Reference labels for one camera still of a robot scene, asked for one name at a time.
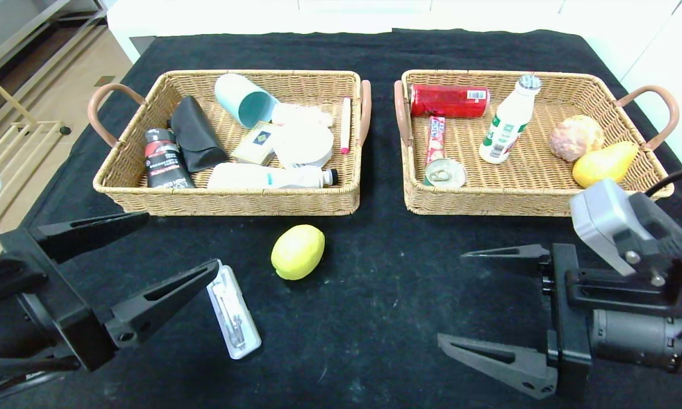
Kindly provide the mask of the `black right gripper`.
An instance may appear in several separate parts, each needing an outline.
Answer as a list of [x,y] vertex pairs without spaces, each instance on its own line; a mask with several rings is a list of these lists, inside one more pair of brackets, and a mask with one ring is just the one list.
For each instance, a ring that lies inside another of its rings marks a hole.
[[[499,266],[548,264],[551,253],[540,244],[480,249],[461,254],[463,261]],[[593,360],[602,359],[682,375],[682,318],[664,318],[574,306],[566,274],[579,267],[573,244],[553,244],[553,323],[557,333],[557,368],[535,349],[437,334],[450,358],[507,384],[534,399],[556,392],[582,399]]]

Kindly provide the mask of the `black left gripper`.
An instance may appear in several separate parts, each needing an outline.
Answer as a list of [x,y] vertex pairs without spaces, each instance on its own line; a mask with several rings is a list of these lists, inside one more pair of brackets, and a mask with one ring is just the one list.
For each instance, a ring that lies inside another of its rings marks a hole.
[[0,235],[0,372],[96,370],[116,347],[138,347],[213,282],[218,259],[165,279],[96,313],[60,264],[104,248],[148,224],[147,212],[115,213]]

